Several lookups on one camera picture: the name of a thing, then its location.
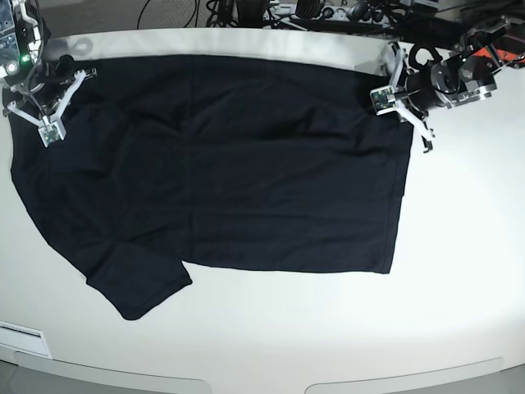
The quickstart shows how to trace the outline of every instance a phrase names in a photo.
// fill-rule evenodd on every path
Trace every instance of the black fabric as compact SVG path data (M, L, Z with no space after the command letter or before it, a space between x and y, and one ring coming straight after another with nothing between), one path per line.
M46 241L126 319L212 267L388 273L412 127L385 80L234 57L94 66L45 149L10 116L12 177ZM4 102L11 98L4 97Z

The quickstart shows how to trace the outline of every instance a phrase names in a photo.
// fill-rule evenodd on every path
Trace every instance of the t-shirt sleeve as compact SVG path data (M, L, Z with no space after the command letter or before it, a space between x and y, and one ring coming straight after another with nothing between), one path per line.
M148 215L123 221L140 220L138 232L100 228L79 208L31 209L29 213L45 240L127 320L141 318L192 283L171 249L166 223L148 220Z

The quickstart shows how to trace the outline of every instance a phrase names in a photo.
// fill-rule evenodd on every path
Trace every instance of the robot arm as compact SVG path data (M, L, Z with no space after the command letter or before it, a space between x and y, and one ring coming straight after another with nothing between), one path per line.
M428 50L433 59L420 64L416 55ZM493 16L470 29L443 60L434 48L414 45L409 56L392 44L395 59L390 83L371 92L377 115L397 112L423 138L427 152L434 135L425 120L436 108L455 108L488 99L497 89L495 76L504 67L525 66L525 21L506 15Z
M31 16L26 0L0 0L0 82L22 97L9 103L3 115L12 112L36 125L48 147L66 137L62 114L82 82L96 76L96 70L74 72L72 57L64 57L57 65L42 59L49 33L36 3ZM38 117L22 109L27 105L38 110Z

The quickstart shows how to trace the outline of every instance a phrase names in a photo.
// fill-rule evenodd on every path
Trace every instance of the cable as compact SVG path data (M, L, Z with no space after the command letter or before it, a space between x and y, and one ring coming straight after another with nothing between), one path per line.
M144 14L144 11L146 11L146 8L148 7L148 4L151 2L151 0L148 0L144 6L142 7L142 10L140 11L140 14L139 14L139 19L137 20L137 30L140 29L140 20L142 19L142 15ZM183 29L185 27L188 27L189 23L194 19L194 16L195 16L195 13L197 12L197 0L194 0L194 3L195 3L195 7L194 7L194 11L193 13L191 14L191 17L188 19L188 21L186 22L186 24L183 27Z
M272 12L270 11L270 8L267 9L267 12L268 12L268 19L271 22L270 27L272 29L274 27L278 27L279 23L278 23L277 19L273 16Z
M197 15L195 15L195 26L197 27L197 21L199 20L199 12L200 12L200 0L197 1Z
M231 18L229 21L219 21L219 2L220 0L208 0L206 2L206 9L210 11L210 16L208 17L208 20L206 21L206 27L237 27L237 21L233 18Z
M148 6L148 4L151 2L151 0L148 0L145 4L144 4L144 7L142 7L142 11L140 12L140 15L139 15L139 19L137 20L137 30L140 28L140 20L142 19L142 15L144 14L144 11L146 11L146 7Z
M288 19L290 18L291 16L294 16L295 14L289 14L287 16L283 16L281 18L275 18L273 17L273 21L270 21L270 23L268 23L269 25L275 25L275 26L278 26L279 25L279 22L282 21L283 19Z
M46 113L43 111L42 106L40 106L39 102L36 100L36 98L33 96L33 93L31 93L30 88L30 82L31 82L31 76L33 76L34 72L36 71L36 68L38 64L42 61L42 52L43 52L43 20L42 15L40 14L40 3L39 0L34 0L34 7L36 9L37 15L35 15L38 18L39 22L39 33L40 33L40 47L39 47L39 54L36 58L36 61L33 64L33 67L31 68L30 72L27 74L27 77L24 79L24 91L21 92L23 95L28 96L31 101L34 103L34 105L39 109L40 115L42 117L46 116Z
M191 23L192 19L194 19L195 13L197 12L197 0L194 0L194 4L195 4L194 11L193 11L193 13L191 14L191 16L189 17L189 19L188 19L188 21L186 22L186 24L185 24L184 26L182 26L183 29L184 29L185 27L188 27L188 26L189 26L189 23Z

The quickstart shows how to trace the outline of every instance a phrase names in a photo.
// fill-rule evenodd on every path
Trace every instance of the black cable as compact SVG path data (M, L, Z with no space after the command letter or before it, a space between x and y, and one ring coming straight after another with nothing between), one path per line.
M194 27L197 27L197 21L199 20L199 12L200 12L200 0L197 1L197 15L195 15Z
M140 20L142 19L142 15L144 14L144 11L146 11L146 8L148 7L148 4L151 2L151 0L148 0L144 6L142 7L142 10L140 11L140 14L139 14L139 19L137 20L137 30L140 29ZM194 0L194 4L195 4L195 7L194 7L194 11L193 13L191 14L191 17L188 19L188 21L186 22L186 24L183 27L183 29L185 27L188 27L189 23L194 19L194 16L195 16L195 12L197 12L197 0Z
M39 54L36 58L36 61L33 64L33 67L31 67L30 72L27 74L27 77L24 79L24 93L26 96L28 96L31 101L36 105L36 107L39 109L40 115L44 117L46 114L42 109L42 106L39 104L39 102L36 100L36 98L33 96L33 93L31 93L31 76L33 76L34 72L36 71L36 68L38 64L42 61L42 52L43 52L43 19L42 14L40 14L40 3L39 0L34 0L34 7L36 9L37 15L36 18L38 19L39 24L39 34L40 34L40 47L39 47Z
M184 26L182 26L183 29L184 29L185 27L188 27L188 26L189 26L189 23L191 23L192 19L194 19L195 13L197 12L197 0L194 0L194 4L195 4L194 12L191 14L191 16L189 17L189 19L188 19L188 21L186 22L186 24L185 24Z
M275 17L274 17L273 21L271 21L271 22L268 23L267 25L275 25L275 26L278 26L278 25L279 25L279 21L282 21L283 19L290 18L290 17L293 16L293 15L295 15L295 14L289 14L289 15L287 15L287 16L283 16L283 17L281 17L281 18L277 18L277 19L275 19Z
M277 19L273 16L272 12L270 11L270 8L267 9L268 12L268 19L272 22L270 24L270 27L273 29L274 27L277 27L279 25L279 22Z
M145 4L144 4L144 7L142 7L142 11L140 12L139 14L139 19L137 20L137 30L140 28L140 20L142 19L142 15L144 14L144 11L146 11L146 7L148 6L148 4L151 2L151 0L148 0Z
M210 11L210 16L208 17L208 20L206 21L206 27L237 27L237 21L235 19L231 19L230 21L219 21L219 1L220 0L208 0L206 2L206 9Z
M416 93L419 93L419 92L422 92L424 90L424 88L421 88L421 89L418 89L418 90L414 90L413 92L398 92L398 93L394 93L394 97L396 100L405 100L407 98L409 98L410 96L412 96L413 94L416 94Z

